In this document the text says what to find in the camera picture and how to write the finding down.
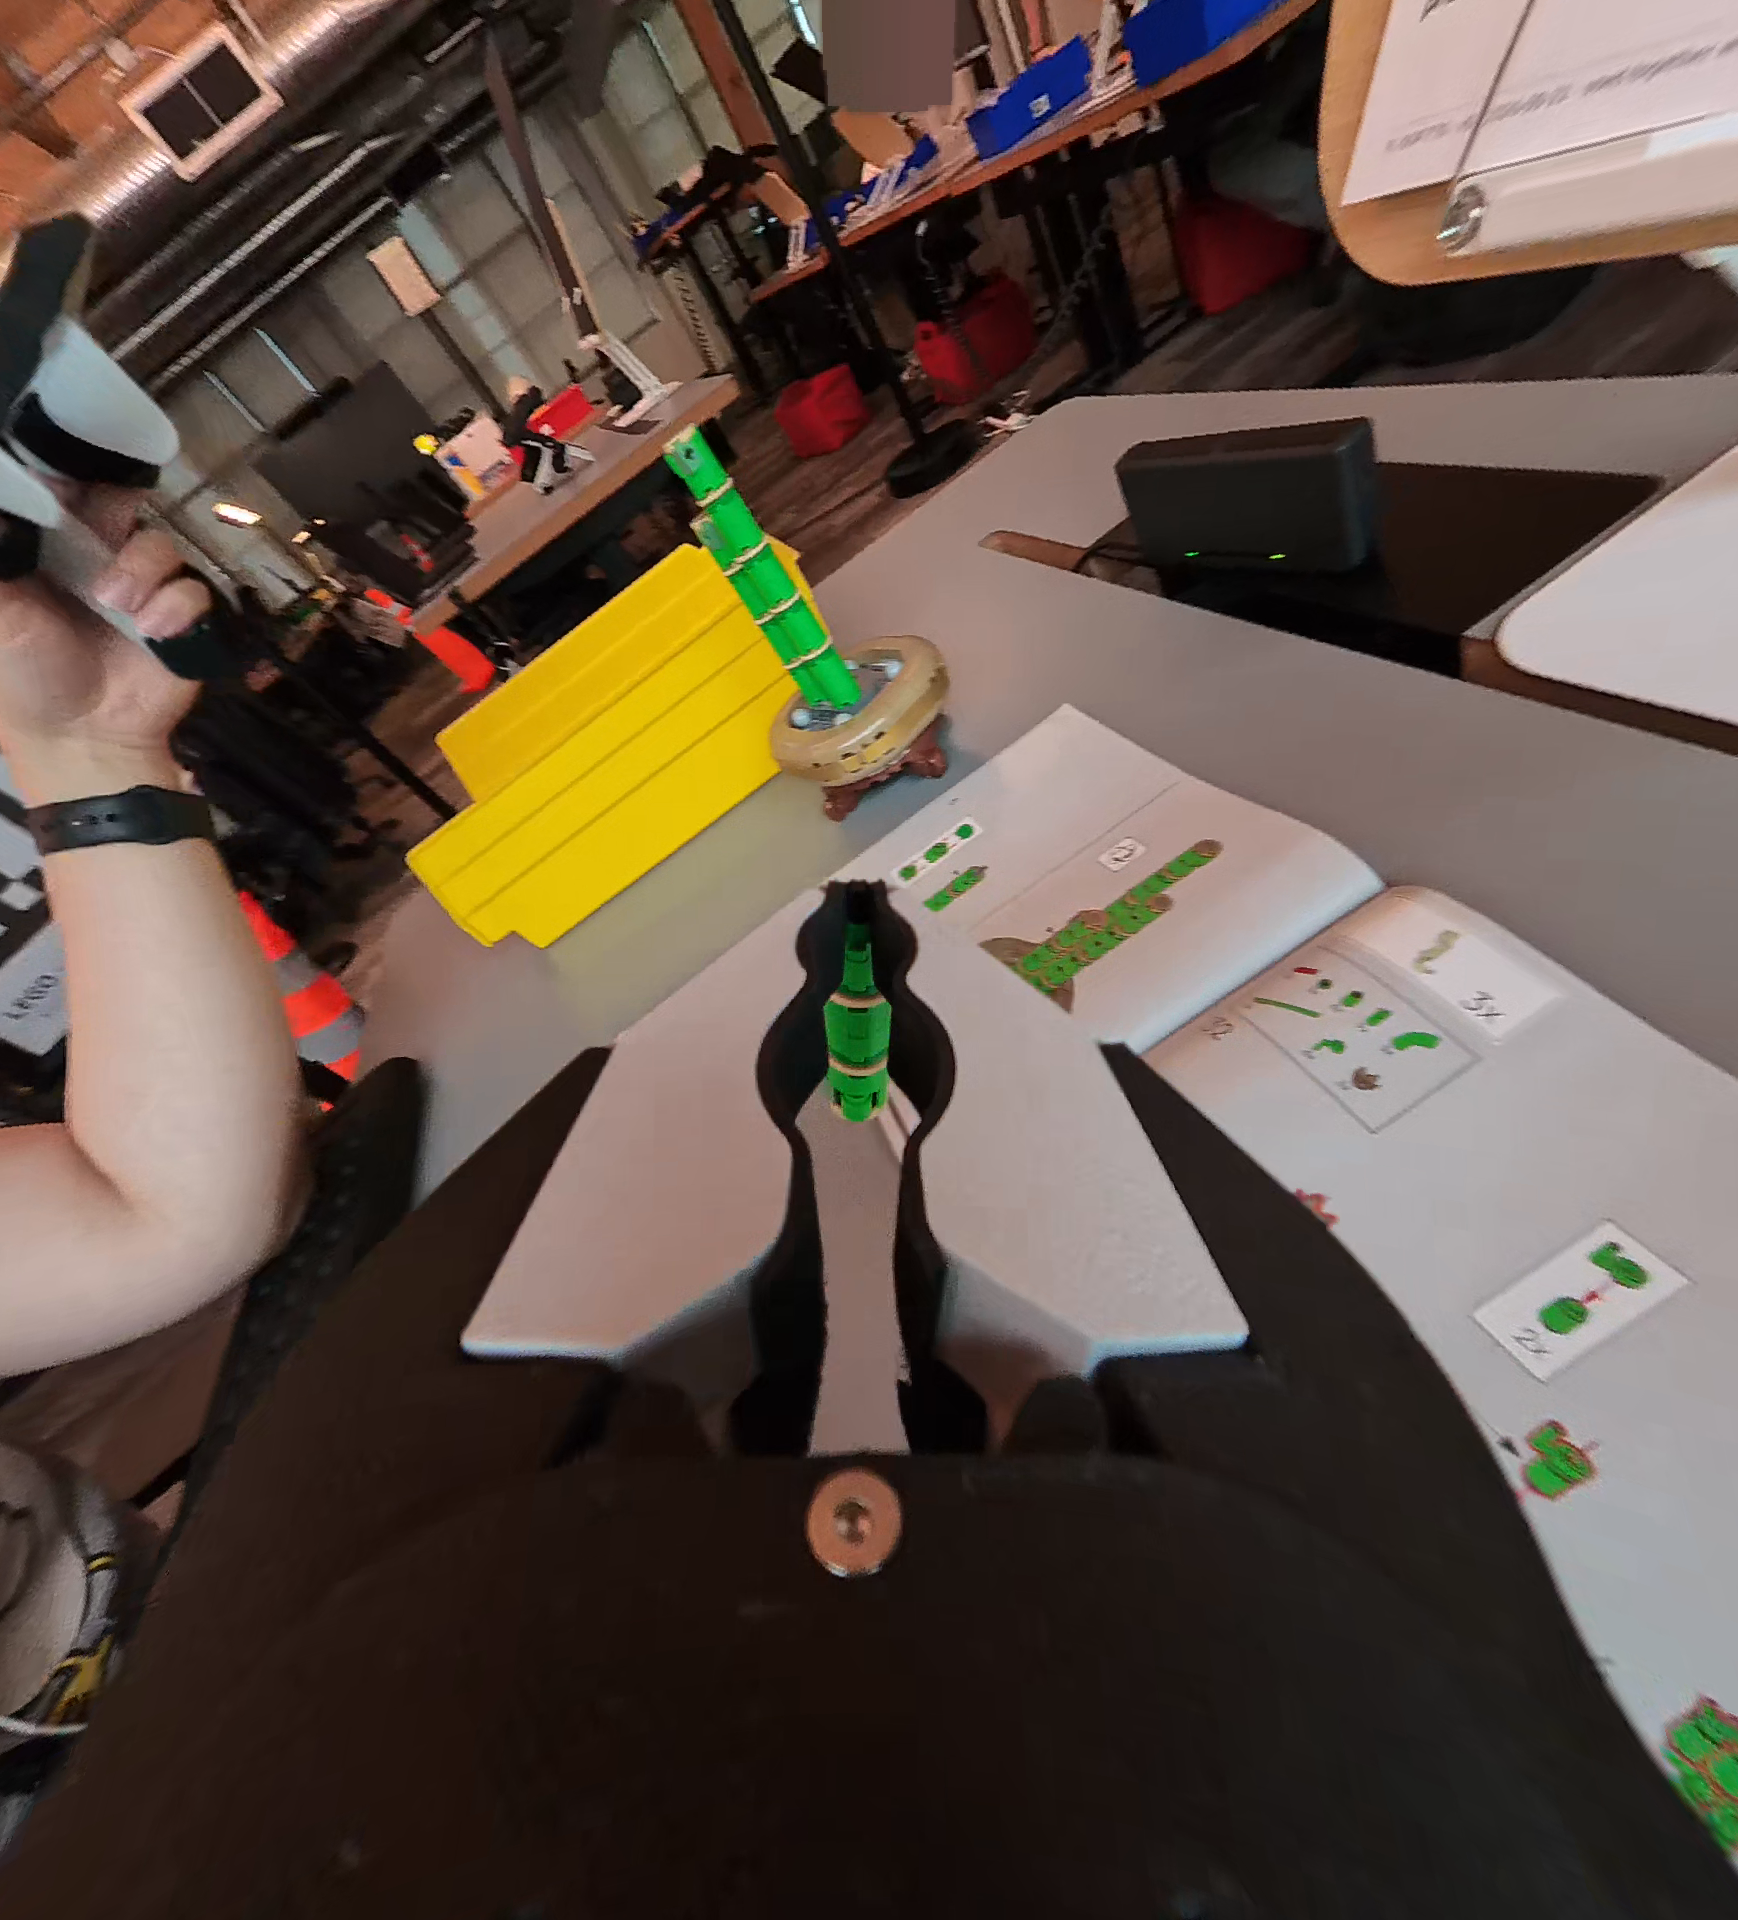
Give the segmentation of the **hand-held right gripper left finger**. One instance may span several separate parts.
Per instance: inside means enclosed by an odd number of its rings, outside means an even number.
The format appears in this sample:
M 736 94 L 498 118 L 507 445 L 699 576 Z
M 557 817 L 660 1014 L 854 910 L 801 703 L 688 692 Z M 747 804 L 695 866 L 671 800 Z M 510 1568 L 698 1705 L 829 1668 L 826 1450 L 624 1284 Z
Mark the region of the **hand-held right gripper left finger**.
M 474 1305 L 471 1358 L 821 1364 L 818 1229 L 792 1186 L 823 1085 L 799 951 L 823 892 L 797 893 L 626 1026 Z

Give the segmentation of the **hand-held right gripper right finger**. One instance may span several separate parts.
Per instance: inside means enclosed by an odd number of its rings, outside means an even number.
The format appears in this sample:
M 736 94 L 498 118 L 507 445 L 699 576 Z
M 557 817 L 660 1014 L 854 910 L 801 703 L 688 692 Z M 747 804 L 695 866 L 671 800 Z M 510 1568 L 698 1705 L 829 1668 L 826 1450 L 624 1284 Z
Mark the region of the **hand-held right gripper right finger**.
M 907 1374 L 1242 1351 L 1244 1312 L 1089 1030 L 880 880 L 869 931 L 904 1127 Z

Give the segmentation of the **green bamboo stalk brick piece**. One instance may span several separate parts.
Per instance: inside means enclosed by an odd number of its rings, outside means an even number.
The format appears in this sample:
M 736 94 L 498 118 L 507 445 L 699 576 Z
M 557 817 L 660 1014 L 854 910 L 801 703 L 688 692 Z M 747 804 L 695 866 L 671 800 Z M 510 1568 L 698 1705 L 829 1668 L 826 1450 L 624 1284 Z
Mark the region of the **green bamboo stalk brick piece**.
M 890 1103 L 891 1007 L 874 969 L 871 928 L 852 918 L 840 976 L 823 1003 L 826 1088 L 843 1123 L 871 1123 Z

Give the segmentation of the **yellow plastic bin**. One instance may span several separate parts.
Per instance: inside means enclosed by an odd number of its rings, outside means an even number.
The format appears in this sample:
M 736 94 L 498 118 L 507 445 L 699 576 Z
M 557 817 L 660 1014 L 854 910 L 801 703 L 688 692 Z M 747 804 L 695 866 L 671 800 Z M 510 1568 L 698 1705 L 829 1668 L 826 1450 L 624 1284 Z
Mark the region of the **yellow plastic bin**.
M 792 679 L 678 546 L 438 732 L 466 804 L 406 866 L 451 926 L 551 948 L 780 776 Z

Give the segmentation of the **bamboo brick model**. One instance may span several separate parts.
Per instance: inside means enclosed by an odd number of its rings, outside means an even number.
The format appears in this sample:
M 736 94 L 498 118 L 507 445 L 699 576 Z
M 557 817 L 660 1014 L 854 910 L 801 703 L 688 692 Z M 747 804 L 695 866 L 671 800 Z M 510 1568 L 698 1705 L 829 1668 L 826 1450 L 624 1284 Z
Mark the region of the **bamboo brick model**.
M 836 824 L 871 786 L 904 773 L 943 778 L 952 693 L 943 651 L 925 638 L 878 638 L 854 648 L 838 644 L 801 573 L 764 536 L 705 432 L 678 432 L 663 458 L 698 511 L 691 532 L 792 684 L 767 732 L 777 766 L 816 786 Z

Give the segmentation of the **person's left forearm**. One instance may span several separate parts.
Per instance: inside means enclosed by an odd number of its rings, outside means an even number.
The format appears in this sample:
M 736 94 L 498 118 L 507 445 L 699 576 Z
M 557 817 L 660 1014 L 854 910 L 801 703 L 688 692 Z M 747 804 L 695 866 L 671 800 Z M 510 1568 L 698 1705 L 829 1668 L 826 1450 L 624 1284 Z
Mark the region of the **person's left forearm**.
M 0 1378 L 191 1320 L 304 1207 L 283 997 L 204 841 L 45 859 L 64 941 L 64 1119 L 0 1127 Z

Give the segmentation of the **grey desk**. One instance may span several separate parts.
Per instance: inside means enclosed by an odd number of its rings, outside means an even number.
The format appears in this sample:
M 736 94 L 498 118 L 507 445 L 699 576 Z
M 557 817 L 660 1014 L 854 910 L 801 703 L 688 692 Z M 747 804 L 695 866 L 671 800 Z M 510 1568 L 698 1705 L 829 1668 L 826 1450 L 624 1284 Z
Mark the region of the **grey desk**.
M 1738 441 L 1738 379 L 1075 401 L 829 576 L 849 638 L 952 653 L 964 756 L 1060 703 L 1173 766 L 1419 880 L 1738 1075 L 1738 759 L 1252 632 L 981 545 L 1086 541 L 1144 436 L 1371 411 L 1385 458 L 1632 469 L 1678 483 Z

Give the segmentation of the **person's left hand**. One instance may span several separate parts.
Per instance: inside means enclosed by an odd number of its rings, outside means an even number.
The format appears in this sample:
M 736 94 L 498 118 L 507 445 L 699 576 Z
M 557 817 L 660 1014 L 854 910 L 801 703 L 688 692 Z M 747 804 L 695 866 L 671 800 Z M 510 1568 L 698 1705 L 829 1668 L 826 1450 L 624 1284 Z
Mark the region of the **person's left hand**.
M 141 785 L 189 793 L 170 739 L 194 684 L 146 639 L 207 620 L 208 580 L 134 496 L 91 493 L 80 515 L 114 552 L 93 607 L 42 577 L 0 583 L 0 756 L 31 810 Z

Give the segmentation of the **white air vent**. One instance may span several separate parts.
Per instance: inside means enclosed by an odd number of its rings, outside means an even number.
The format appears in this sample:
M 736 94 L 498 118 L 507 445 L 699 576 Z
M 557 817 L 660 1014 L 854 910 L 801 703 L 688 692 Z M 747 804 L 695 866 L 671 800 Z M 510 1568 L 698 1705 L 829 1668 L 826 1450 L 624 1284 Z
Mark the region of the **white air vent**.
M 242 37 L 215 22 L 124 88 L 119 108 L 174 178 L 191 183 L 263 129 L 283 111 L 283 94 Z

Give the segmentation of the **open instruction booklet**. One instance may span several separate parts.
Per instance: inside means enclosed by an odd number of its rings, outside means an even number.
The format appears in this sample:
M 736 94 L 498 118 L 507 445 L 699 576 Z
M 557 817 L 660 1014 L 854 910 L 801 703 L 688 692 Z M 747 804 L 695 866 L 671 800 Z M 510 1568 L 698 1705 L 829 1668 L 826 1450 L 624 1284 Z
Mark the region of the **open instruction booklet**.
M 1075 708 L 832 880 L 1131 1045 L 1334 1231 L 1738 1871 L 1738 1079 Z

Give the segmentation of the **black monitor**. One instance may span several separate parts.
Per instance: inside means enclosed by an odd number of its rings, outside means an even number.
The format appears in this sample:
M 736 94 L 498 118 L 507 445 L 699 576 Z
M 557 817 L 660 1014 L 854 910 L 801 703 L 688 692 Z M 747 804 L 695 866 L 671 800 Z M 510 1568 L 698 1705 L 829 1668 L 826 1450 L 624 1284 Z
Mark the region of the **black monitor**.
M 375 527 L 406 520 L 447 532 L 468 496 L 414 445 L 433 428 L 390 364 L 331 384 L 286 417 L 253 453 L 253 470 L 300 515 Z

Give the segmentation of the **black wristband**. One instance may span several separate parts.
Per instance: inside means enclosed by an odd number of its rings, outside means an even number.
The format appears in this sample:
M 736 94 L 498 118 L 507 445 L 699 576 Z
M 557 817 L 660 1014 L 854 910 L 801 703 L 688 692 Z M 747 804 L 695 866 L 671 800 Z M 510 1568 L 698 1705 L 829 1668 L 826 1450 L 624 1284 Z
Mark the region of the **black wristband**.
M 26 828 L 42 856 L 114 847 L 217 842 L 217 820 L 207 799 L 156 785 L 28 806 Z

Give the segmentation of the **grey background table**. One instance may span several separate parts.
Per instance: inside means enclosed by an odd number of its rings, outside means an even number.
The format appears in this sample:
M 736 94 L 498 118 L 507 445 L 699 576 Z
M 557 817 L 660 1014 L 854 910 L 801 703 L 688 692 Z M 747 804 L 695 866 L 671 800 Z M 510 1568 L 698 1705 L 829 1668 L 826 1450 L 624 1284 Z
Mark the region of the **grey background table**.
M 586 428 L 572 462 L 553 491 L 537 493 L 526 483 L 471 508 L 471 562 L 448 580 L 438 580 L 410 611 L 410 632 L 430 638 L 507 583 L 526 583 L 585 565 L 615 541 L 670 483 L 667 445 L 688 426 L 723 417 L 743 398 L 735 376 L 705 376 L 681 384 L 663 403 L 629 428 L 601 422 Z

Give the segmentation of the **black power box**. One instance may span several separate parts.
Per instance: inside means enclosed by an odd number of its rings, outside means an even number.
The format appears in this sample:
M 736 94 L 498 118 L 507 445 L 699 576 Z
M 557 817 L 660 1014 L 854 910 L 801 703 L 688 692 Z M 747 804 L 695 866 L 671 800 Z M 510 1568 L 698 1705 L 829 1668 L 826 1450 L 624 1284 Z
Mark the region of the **black power box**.
M 1115 462 L 1138 555 L 1187 566 L 1347 576 L 1381 529 L 1376 432 L 1310 421 L 1125 449 Z

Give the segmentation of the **black pole stand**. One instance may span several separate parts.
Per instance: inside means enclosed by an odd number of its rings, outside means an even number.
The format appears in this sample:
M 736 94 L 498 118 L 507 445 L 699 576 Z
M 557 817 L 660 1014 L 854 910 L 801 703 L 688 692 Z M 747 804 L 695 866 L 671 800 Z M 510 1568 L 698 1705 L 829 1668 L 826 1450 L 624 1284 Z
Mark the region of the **black pole stand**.
M 883 474 L 887 491 L 894 498 L 924 496 L 938 484 L 949 483 L 960 469 L 964 469 L 976 458 L 979 452 L 976 428 L 964 421 L 928 426 L 924 408 L 912 403 L 904 384 L 904 373 L 891 359 L 874 308 L 849 263 L 846 247 L 840 245 L 836 222 L 826 215 L 823 201 L 826 188 L 818 171 L 812 169 L 809 156 L 799 145 L 799 136 L 792 132 L 782 111 L 782 101 L 777 99 L 771 77 L 763 71 L 759 54 L 746 35 L 736 5 L 711 4 L 711 11 L 718 18 L 723 37 L 729 40 L 732 54 L 736 57 L 743 80 L 747 81 L 777 138 L 780 159 L 787 163 L 797 194 L 809 207 L 809 219 L 818 235 L 826 274 L 832 277 L 836 291 L 843 298 L 849 321 L 854 324 L 854 332 L 861 335 L 878 373 L 883 376 L 891 401 L 897 403 L 897 417 L 904 421 L 909 445 L 907 452 L 891 458 Z

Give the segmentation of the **red container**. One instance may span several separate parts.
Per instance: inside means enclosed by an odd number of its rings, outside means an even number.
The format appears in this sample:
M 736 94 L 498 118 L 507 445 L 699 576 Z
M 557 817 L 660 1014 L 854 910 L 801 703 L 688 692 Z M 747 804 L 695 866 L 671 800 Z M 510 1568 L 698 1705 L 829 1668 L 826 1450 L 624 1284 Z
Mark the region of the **red container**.
M 823 460 L 871 426 L 871 408 L 849 364 L 791 380 L 773 421 L 799 462 Z
M 1220 194 L 1183 198 L 1170 245 L 1187 302 L 1221 317 L 1313 266 L 1314 235 L 1251 202 Z
M 1022 373 L 1038 346 L 1034 304 L 1007 274 L 981 277 L 949 321 L 917 321 L 912 356 L 943 407 L 964 407 Z

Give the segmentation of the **document stand with sheet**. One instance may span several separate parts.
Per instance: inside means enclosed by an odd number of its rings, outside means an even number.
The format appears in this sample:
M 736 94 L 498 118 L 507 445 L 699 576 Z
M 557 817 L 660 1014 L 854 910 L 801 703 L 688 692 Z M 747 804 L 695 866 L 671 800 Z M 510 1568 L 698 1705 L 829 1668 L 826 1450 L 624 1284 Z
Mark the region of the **document stand with sheet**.
M 1333 4 L 1333 228 L 1393 284 L 1681 257 L 1738 295 L 1738 4 Z M 1738 445 L 1515 610 L 1503 661 L 1738 727 Z

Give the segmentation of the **long wooden table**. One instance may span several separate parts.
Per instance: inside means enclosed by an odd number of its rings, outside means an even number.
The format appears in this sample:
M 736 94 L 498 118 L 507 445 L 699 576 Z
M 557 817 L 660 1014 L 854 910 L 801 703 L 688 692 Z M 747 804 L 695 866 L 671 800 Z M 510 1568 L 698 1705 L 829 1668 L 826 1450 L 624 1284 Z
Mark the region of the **long wooden table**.
M 1179 277 L 1170 218 L 1183 198 L 1220 194 L 1221 163 L 1279 159 L 1289 118 L 1313 136 L 1314 91 L 1330 28 L 1327 4 L 1275 4 L 1242 35 L 1165 81 L 1083 99 L 996 161 L 940 161 L 925 181 L 840 235 L 869 295 L 891 284 L 912 356 L 917 321 L 949 321 L 990 263 L 979 218 L 1019 222 L 1027 269 L 1041 287 L 1041 338 L 1022 373 L 984 398 L 1101 391 L 1200 314 Z M 797 379 L 849 359 L 880 387 L 821 245 L 799 269 L 767 277 L 747 317 L 767 324 Z

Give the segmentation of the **blue bin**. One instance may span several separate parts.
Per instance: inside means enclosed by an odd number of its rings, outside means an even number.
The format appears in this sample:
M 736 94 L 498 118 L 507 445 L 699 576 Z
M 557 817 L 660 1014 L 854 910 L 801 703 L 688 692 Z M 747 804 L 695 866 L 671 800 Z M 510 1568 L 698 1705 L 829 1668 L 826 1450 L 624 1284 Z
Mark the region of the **blue bin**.
M 1124 22 L 1135 81 L 1139 88 L 1165 81 L 1220 52 L 1271 9 L 1272 4 L 1146 4 Z
M 1094 54 L 1089 40 L 1070 37 L 1034 59 L 1019 80 L 990 91 L 967 112 L 964 128 L 979 161 L 996 161 L 1022 147 L 1056 115 L 1091 94 Z

